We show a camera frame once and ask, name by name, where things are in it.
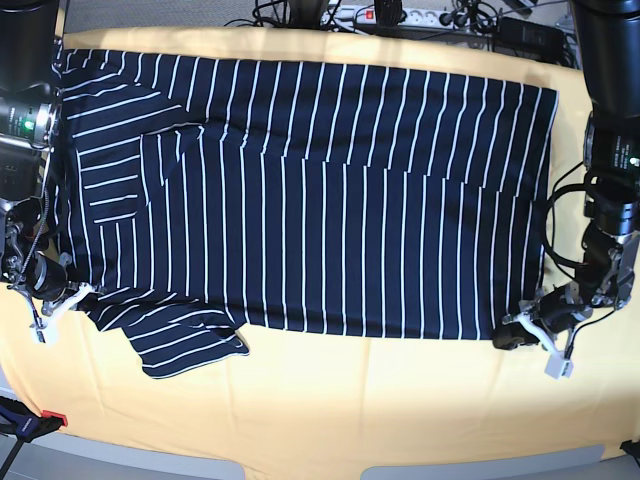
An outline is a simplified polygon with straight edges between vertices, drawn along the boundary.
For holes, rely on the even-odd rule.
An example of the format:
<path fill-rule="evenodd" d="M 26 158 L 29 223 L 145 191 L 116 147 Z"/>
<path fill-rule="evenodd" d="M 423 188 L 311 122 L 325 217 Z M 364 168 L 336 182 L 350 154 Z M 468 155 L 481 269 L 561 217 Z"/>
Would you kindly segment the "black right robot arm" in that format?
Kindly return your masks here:
<path fill-rule="evenodd" d="M 1 4 L 1 279 L 51 315 L 72 289 L 44 252 L 66 203 L 60 161 L 65 1 Z"/>

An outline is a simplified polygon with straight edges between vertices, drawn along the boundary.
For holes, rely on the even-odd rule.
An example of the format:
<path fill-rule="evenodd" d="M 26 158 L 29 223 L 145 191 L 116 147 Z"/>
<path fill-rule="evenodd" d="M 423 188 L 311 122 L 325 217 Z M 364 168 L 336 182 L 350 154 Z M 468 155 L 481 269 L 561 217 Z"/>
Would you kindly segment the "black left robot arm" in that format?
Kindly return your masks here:
<path fill-rule="evenodd" d="M 553 189 L 547 199 L 541 240 L 545 254 L 570 282 L 523 301 L 494 330 L 500 350 L 542 345 L 568 335 L 570 358 L 578 332 L 598 309 L 616 312 L 631 299 L 639 251 L 639 4 L 636 1 L 574 1 L 571 4 L 582 72 L 592 103 L 585 130 L 581 182 Z M 583 257 L 554 249 L 555 206 L 582 192 L 589 223 Z"/>

